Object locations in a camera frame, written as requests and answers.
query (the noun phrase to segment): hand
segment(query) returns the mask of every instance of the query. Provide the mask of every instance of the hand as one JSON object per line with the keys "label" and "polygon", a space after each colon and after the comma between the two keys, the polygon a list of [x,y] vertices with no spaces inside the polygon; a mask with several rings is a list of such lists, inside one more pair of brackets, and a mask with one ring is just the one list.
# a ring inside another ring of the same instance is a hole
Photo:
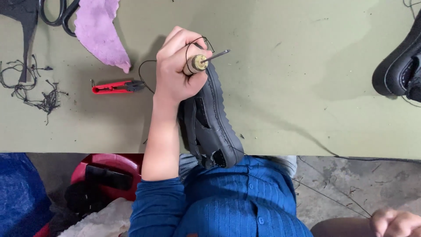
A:
{"label": "hand", "polygon": [[190,77],[183,73],[189,43],[197,43],[204,49],[191,44],[187,51],[188,59],[197,54],[212,56],[212,52],[206,50],[208,47],[200,37],[202,36],[178,26],[168,35],[157,54],[157,87],[154,99],[178,106],[182,100],[196,95],[203,87],[208,79],[205,72]]}
{"label": "hand", "polygon": [[421,237],[421,217],[410,212],[380,209],[370,225],[376,237]]}

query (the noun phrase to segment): shoe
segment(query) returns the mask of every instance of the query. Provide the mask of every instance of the shoe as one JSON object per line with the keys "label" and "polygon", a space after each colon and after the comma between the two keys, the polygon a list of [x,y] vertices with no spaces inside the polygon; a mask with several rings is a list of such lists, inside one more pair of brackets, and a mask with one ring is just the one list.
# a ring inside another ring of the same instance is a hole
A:
{"label": "shoe", "polygon": [[230,168],[243,158],[244,150],[226,118],[221,83],[210,62],[206,74],[208,80],[199,93],[180,104],[178,117],[190,153],[200,165]]}
{"label": "shoe", "polygon": [[373,87],[381,95],[405,95],[421,65],[421,11],[404,41],[387,56],[373,74]]}

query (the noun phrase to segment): gray pants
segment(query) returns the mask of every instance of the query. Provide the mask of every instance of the gray pants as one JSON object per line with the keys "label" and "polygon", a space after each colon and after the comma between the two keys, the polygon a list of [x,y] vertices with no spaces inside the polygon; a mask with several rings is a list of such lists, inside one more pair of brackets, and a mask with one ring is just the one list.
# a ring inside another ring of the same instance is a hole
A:
{"label": "gray pants", "polygon": [[[297,172],[297,156],[253,156],[278,163],[287,174],[292,178]],[[179,177],[181,181],[186,180],[187,175],[196,166],[199,165],[197,159],[192,154],[181,154],[179,165]]]}

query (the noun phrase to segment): concrete floor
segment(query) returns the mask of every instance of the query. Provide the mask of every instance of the concrete floor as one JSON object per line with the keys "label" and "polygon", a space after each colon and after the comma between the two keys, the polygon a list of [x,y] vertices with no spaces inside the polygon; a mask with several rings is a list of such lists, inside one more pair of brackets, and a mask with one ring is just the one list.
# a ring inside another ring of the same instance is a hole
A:
{"label": "concrete floor", "polygon": [[[27,155],[38,169],[49,196],[63,205],[70,176],[86,154]],[[295,179],[301,185],[294,181],[297,214],[309,228],[334,217],[368,217],[367,213],[386,206],[421,215],[421,164],[328,156],[300,158]]]}

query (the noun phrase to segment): wooden handle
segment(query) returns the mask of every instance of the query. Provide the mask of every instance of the wooden handle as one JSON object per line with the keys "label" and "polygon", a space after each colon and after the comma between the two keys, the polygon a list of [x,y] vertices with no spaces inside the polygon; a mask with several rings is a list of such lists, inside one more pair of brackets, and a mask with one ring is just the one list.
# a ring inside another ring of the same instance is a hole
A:
{"label": "wooden handle", "polygon": [[201,63],[201,61],[203,60],[206,60],[206,57],[201,54],[191,57],[189,60],[187,60],[187,63],[183,68],[184,74],[190,76],[206,70],[206,68],[209,65],[209,62]]}

